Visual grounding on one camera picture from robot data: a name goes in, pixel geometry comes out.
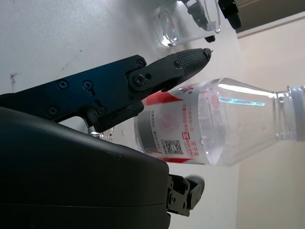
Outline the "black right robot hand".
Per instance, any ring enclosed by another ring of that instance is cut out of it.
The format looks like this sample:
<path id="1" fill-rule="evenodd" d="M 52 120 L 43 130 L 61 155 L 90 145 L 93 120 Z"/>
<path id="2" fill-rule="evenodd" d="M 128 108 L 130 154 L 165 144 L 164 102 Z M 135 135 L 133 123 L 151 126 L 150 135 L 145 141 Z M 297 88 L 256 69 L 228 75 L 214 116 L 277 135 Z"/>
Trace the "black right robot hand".
<path id="1" fill-rule="evenodd" d="M 167 229 L 202 197 L 199 176 L 61 123 L 80 117 L 103 132 L 199 73 L 210 49 L 139 55 L 0 97 L 0 226 L 3 229 Z"/>

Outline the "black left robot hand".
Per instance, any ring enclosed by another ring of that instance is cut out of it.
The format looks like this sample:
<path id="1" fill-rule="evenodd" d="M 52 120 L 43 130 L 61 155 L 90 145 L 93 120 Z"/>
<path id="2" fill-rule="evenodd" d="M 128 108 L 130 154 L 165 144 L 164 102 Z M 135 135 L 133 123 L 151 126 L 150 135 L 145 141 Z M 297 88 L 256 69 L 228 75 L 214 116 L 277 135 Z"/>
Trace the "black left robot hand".
<path id="1" fill-rule="evenodd" d="M 234 30 L 242 26 L 234 0 L 183 0 L 182 3 L 196 25 L 207 33 L 204 39 L 208 43 L 214 42 L 215 35 L 221 31 L 221 16 L 224 16 Z"/>

